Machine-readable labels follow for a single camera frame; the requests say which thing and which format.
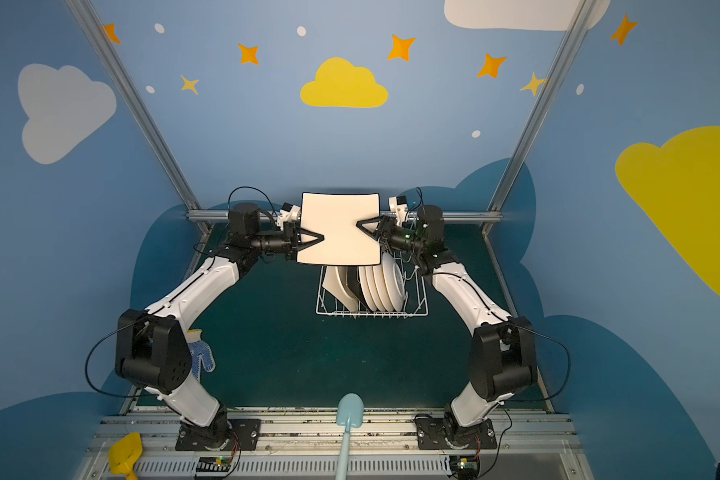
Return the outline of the cream square plate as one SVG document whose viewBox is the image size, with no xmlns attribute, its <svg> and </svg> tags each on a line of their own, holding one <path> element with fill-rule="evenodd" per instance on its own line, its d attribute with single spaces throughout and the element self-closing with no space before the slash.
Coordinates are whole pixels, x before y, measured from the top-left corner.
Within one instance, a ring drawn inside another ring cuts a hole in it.
<svg viewBox="0 0 720 480">
<path fill-rule="evenodd" d="M 297 262 L 327 266 L 380 263 L 379 243 L 364 235 L 358 220 L 379 216 L 379 194 L 302 194 L 300 226 L 324 235 L 324 241 L 297 254 Z"/>
<path fill-rule="evenodd" d="M 347 266 L 327 266 L 322 287 L 347 311 L 356 313 L 360 310 L 360 301 L 349 288 Z"/>
</svg>

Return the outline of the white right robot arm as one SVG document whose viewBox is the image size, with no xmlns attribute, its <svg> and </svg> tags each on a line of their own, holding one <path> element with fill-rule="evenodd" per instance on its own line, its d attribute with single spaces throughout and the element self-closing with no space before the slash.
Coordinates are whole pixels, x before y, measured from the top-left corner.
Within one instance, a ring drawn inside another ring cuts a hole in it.
<svg viewBox="0 0 720 480">
<path fill-rule="evenodd" d="M 417 271 L 454 308 L 471 334 L 466 387 L 446 407 L 443 429 L 454 448 L 477 440 L 494 409 L 537 382 L 532 324 L 498 306 L 473 281 L 446 246 L 442 209 L 419 209 L 414 230 L 389 216 L 359 220 L 356 227 L 393 251 L 407 251 Z"/>
</svg>

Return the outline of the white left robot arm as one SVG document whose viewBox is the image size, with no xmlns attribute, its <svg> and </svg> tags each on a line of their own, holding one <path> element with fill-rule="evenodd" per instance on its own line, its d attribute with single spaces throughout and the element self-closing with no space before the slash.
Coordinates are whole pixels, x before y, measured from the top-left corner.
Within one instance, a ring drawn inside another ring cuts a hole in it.
<svg viewBox="0 0 720 480">
<path fill-rule="evenodd" d="M 192 372 L 189 331 L 195 320 L 262 255 L 293 259 L 324 239 L 285 214 L 272 217 L 272 229 L 263 231 L 262 212 L 253 203 L 232 207 L 226 238 L 189 278 L 146 309 L 129 309 L 118 320 L 115 372 L 179 415 L 180 450 L 225 451 L 234 444 L 227 407 Z"/>
</svg>

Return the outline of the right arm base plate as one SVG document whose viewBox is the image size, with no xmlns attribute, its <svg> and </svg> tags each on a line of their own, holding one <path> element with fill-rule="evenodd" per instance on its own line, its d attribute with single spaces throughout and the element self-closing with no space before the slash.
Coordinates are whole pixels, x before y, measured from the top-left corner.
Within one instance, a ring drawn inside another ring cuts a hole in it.
<svg viewBox="0 0 720 480">
<path fill-rule="evenodd" d="M 450 415 L 443 418 L 419 414 L 413 418 L 420 450 L 478 450 L 497 448 L 497 436 L 490 420 L 464 427 Z"/>
</svg>

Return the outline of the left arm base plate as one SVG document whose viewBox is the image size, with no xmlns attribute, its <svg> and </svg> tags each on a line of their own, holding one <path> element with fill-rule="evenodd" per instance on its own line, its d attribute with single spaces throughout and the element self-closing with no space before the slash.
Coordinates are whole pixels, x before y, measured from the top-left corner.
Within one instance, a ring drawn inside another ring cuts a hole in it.
<svg viewBox="0 0 720 480">
<path fill-rule="evenodd" d="M 260 419 L 217 419 L 208 427 L 182 422 L 176 451 L 254 451 L 261 429 Z"/>
</svg>

